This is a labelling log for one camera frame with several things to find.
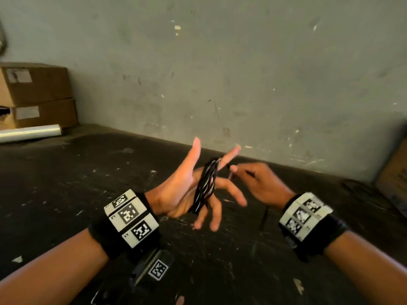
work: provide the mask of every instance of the hand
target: hand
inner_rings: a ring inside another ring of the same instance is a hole
[[[240,152],[240,146],[222,157],[218,170],[236,157]],[[184,215],[193,204],[196,186],[201,178],[203,168],[194,170],[201,154],[201,141],[195,138],[191,150],[178,167],[178,169],[156,188],[145,193],[147,200],[156,215],[166,215],[169,217],[180,217]],[[237,201],[239,205],[246,206],[247,201],[240,189],[230,180],[217,177],[215,188],[226,189]],[[213,194],[208,199],[208,204],[212,208],[212,222],[210,228],[217,231],[222,219],[222,204]],[[208,209],[203,206],[194,223],[196,229],[201,229],[202,224],[208,215]]]
[[[230,171],[243,181],[254,197],[267,205],[282,210],[295,196],[295,193],[264,163],[232,165]]]

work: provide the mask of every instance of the cardboard box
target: cardboard box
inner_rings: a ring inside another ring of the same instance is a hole
[[[27,107],[72,97],[65,67],[0,62],[0,106]]]
[[[0,130],[53,124],[62,128],[78,124],[73,98],[30,107],[0,107]]]
[[[407,217],[407,138],[381,171],[375,185]]]

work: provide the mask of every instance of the concrete wall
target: concrete wall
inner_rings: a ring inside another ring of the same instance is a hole
[[[0,0],[1,60],[68,67],[84,123],[372,180],[407,111],[406,13],[407,0]]]

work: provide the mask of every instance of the stretch film roll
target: stretch film roll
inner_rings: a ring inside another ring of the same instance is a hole
[[[62,135],[58,124],[0,130],[0,143],[46,138]]]

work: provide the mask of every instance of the finger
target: finger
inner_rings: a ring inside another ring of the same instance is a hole
[[[176,305],[184,305],[185,298],[183,296],[180,296],[176,302]]]
[[[256,170],[252,165],[231,165],[230,170],[234,175],[237,175],[247,187],[255,186],[258,183],[257,179],[253,177],[253,175],[256,175]]]
[[[231,180],[225,178],[216,178],[215,188],[226,189],[229,194],[236,200],[236,202],[245,207],[247,205],[247,200],[243,195],[242,191],[237,188]]]
[[[239,154],[239,152],[240,152],[241,149],[242,149],[242,148],[241,148],[240,146],[236,146],[236,147],[235,147],[233,150],[231,150],[229,153],[225,154],[225,155],[222,157],[221,161],[219,162],[218,170],[222,169],[223,167],[226,166],[226,164],[230,163],[230,161],[231,161],[232,159],[234,159],[234,158],[237,156],[237,154]]]
[[[195,220],[195,222],[194,222],[194,228],[195,229],[201,229],[202,228],[202,224],[204,223],[205,218],[206,218],[207,215],[208,215],[208,208],[206,207],[206,205],[204,205],[202,207],[202,209],[199,211],[197,220]]]
[[[215,195],[209,197],[208,202],[212,208],[212,221],[210,222],[209,227],[215,232],[219,229],[222,220],[222,203]]]
[[[180,164],[177,171],[189,172],[192,171],[201,155],[201,141],[198,137],[195,137],[192,148],[189,150],[186,158]]]

